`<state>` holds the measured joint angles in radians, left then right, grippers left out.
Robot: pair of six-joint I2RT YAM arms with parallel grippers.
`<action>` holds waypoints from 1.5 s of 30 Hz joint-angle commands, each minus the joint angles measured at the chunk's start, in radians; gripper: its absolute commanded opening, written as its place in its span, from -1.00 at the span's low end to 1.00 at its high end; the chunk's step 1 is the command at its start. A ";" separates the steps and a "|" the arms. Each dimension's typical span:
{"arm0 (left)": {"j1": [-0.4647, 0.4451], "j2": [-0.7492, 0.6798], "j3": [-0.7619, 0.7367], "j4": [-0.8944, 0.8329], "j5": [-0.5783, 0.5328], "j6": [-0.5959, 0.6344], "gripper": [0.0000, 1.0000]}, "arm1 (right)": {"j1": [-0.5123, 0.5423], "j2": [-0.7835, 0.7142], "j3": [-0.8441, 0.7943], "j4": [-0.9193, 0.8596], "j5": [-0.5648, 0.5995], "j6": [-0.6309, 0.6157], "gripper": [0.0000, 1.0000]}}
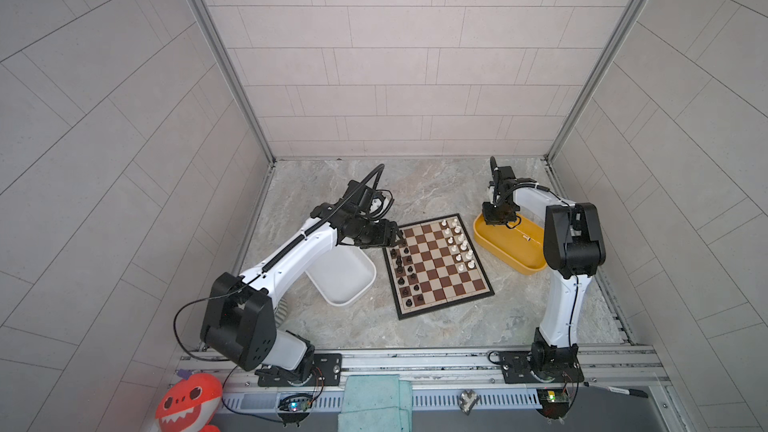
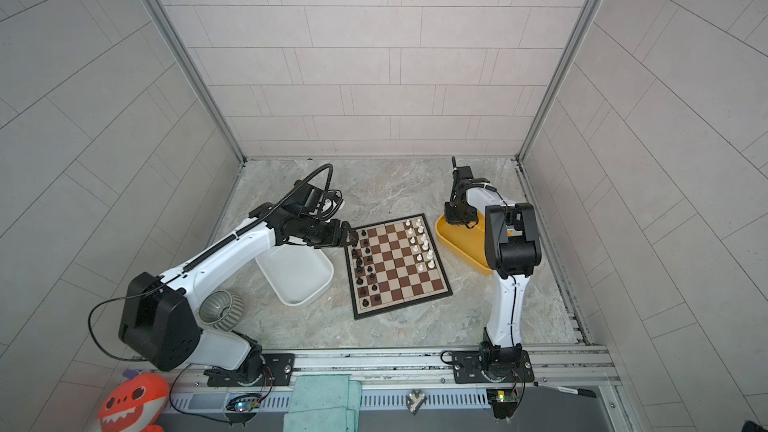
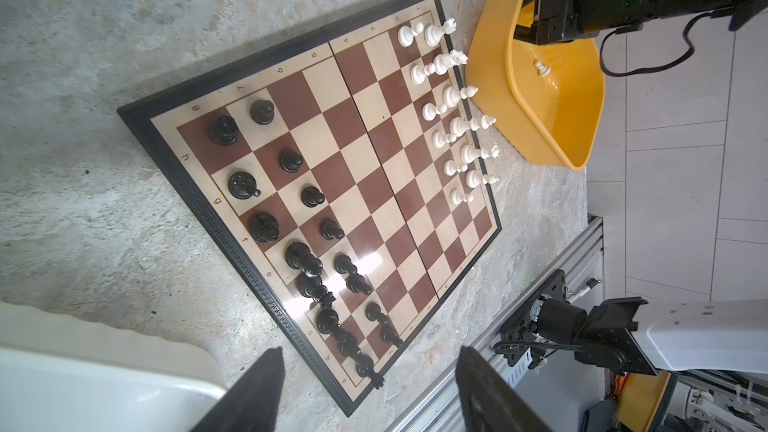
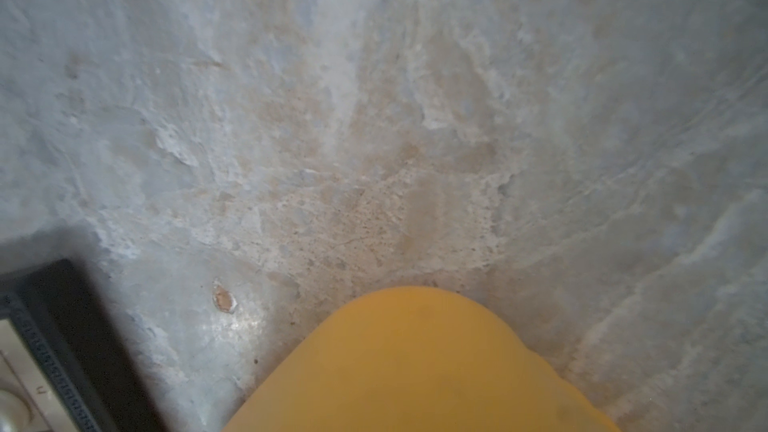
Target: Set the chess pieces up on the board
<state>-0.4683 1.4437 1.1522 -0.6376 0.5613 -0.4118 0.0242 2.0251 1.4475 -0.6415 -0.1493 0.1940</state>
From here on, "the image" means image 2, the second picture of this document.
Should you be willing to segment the folding chess board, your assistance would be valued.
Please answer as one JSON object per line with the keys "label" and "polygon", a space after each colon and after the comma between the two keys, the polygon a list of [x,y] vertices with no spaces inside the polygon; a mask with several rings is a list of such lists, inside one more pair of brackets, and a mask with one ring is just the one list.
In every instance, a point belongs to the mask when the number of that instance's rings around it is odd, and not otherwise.
{"label": "folding chess board", "polygon": [[453,295],[425,214],[354,229],[345,247],[353,316],[362,320]]}

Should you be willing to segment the yellow plastic bowl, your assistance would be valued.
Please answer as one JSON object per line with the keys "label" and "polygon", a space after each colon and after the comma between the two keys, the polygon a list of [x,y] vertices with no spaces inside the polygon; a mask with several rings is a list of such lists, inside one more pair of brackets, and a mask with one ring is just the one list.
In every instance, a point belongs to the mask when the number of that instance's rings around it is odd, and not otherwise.
{"label": "yellow plastic bowl", "polygon": [[436,222],[436,230],[439,242],[449,251],[477,272],[484,275],[493,273],[485,257],[485,219],[482,214],[478,214],[478,222],[473,228],[451,225],[441,215]]}

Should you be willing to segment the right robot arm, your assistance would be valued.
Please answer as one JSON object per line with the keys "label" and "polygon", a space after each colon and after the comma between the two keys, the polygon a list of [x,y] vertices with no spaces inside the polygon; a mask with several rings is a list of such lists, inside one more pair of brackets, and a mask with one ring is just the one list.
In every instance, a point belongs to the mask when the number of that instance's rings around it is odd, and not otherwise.
{"label": "right robot arm", "polygon": [[501,195],[469,166],[452,163],[452,187],[436,224],[439,242],[492,278],[491,312],[479,352],[453,354],[458,382],[526,384],[535,380],[523,349],[521,317],[526,288],[542,260],[532,204]]}

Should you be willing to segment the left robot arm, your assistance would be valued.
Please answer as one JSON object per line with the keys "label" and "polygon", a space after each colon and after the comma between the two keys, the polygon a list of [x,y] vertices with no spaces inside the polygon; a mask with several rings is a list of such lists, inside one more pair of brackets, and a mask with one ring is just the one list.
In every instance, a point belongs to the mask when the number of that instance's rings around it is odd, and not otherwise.
{"label": "left robot arm", "polygon": [[252,385],[265,374],[262,347],[235,331],[203,326],[198,311],[203,301],[248,262],[277,246],[345,247],[358,236],[336,218],[343,194],[329,183],[311,181],[331,175],[326,163],[312,171],[276,203],[254,210],[224,238],[186,262],[159,275],[143,272],[127,287],[119,339],[139,360],[168,372],[183,364],[206,367],[212,381]]}

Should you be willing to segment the white plastic tray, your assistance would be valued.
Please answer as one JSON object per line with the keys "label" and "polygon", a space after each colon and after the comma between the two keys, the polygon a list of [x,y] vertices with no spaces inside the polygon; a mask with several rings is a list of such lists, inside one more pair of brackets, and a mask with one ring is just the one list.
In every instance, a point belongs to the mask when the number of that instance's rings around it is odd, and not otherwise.
{"label": "white plastic tray", "polygon": [[286,306],[310,304],[328,290],[334,266],[318,249],[282,245],[255,258],[278,299]]}

